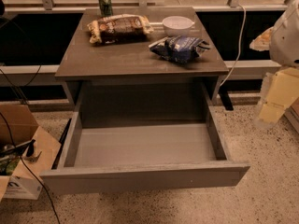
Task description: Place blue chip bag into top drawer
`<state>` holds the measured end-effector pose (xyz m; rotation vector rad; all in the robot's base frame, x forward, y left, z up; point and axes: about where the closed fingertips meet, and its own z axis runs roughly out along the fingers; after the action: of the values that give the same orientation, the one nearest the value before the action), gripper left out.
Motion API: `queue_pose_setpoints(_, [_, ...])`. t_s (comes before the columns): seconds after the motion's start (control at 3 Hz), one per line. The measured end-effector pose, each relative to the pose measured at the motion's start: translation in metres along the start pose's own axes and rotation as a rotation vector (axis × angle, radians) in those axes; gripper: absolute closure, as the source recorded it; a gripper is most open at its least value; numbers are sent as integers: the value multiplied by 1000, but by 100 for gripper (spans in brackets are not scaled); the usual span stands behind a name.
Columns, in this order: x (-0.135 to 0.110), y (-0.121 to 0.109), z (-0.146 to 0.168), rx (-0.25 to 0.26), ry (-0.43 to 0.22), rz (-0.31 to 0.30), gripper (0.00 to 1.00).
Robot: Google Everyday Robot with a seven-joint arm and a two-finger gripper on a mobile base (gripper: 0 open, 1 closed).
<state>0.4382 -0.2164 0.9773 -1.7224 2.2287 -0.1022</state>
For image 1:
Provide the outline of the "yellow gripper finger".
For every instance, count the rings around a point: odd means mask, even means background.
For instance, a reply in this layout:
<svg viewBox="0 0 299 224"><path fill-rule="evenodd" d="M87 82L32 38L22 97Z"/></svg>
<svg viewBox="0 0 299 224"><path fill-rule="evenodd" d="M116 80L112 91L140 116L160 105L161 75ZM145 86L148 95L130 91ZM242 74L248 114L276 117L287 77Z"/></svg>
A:
<svg viewBox="0 0 299 224"><path fill-rule="evenodd" d="M263 78L254 124L262 129L275 126L285 111L299 98L299 70L286 68Z"/></svg>
<svg viewBox="0 0 299 224"><path fill-rule="evenodd" d="M251 41L249 47L256 51L266 51L272 49L272 34L273 28L270 27L258 35L255 39Z"/></svg>

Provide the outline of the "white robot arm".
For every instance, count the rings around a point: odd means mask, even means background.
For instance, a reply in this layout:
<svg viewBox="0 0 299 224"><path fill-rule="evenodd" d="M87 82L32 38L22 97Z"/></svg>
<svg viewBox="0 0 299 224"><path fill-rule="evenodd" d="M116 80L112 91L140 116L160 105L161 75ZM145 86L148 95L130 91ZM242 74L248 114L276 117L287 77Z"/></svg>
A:
<svg viewBox="0 0 299 224"><path fill-rule="evenodd" d="M299 0L294 0L276 23L258 35L249 47L268 50L270 59L280 65L275 74L265 74L256 106L255 125L269 129L299 98Z"/></svg>

